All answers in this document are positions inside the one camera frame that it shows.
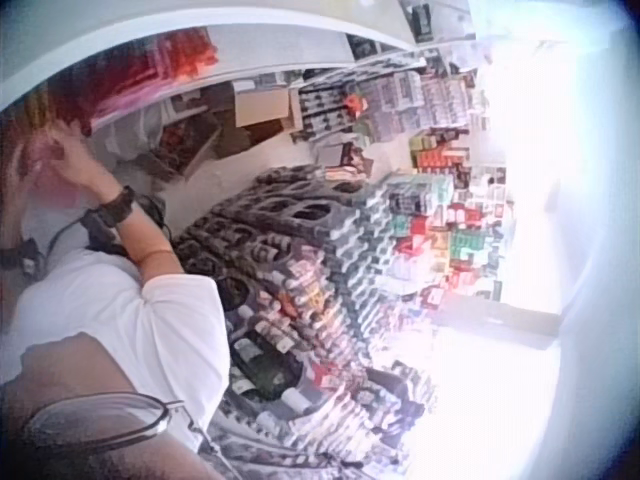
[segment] merchandise display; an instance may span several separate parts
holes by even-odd
[[[363,120],[379,142],[403,132],[468,123],[467,88],[460,78],[405,71],[360,82],[357,89],[369,105]]]
[[[238,471],[359,478],[353,465],[375,463],[374,448],[398,465],[428,410],[412,382],[428,374],[394,373],[386,338],[431,329],[376,285],[391,222],[386,186],[307,165],[258,175],[175,239],[185,270],[216,279],[223,300],[232,369],[211,428]]]
[[[380,285],[397,294],[436,285],[499,301],[513,221],[506,168],[471,164],[469,151],[446,137],[434,130],[411,138],[413,164],[424,173],[387,181],[397,243]]]

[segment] person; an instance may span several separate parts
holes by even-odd
[[[58,122],[46,135],[60,152],[54,169],[114,217],[127,256],[75,249],[14,295],[0,338],[0,477],[220,478],[197,454],[228,385],[216,284],[184,273],[78,128]],[[22,243],[33,182],[19,173],[22,149],[13,157],[3,176],[4,252]],[[18,274],[1,273],[7,313]]]

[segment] liquor bottle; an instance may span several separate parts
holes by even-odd
[[[233,342],[231,358],[267,401],[278,400],[302,375],[302,364],[292,354],[282,354],[255,330]]]
[[[231,366],[229,369],[229,386],[236,394],[256,403],[263,403],[264,399],[260,392],[238,367]]]

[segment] hand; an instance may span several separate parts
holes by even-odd
[[[62,147],[59,157],[52,159],[51,165],[66,180],[74,185],[93,189],[108,174],[85,144],[79,123],[74,122],[69,126],[56,120],[47,128],[47,133]]]
[[[20,243],[22,217],[27,208],[29,191],[33,186],[40,165],[23,174],[25,158],[24,143],[19,143],[11,160],[2,172],[2,222],[0,224],[0,248],[10,248]]]

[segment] white shelf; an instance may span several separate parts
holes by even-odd
[[[115,45],[225,24],[298,25],[415,47],[395,0],[22,0],[0,15],[0,110],[65,67]]]
[[[239,78],[309,68],[343,68],[354,63],[342,33],[292,25],[215,25],[207,27],[218,63],[187,83],[161,89],[143,105],[100,118],[94,131],[147,105],[174,95]]]

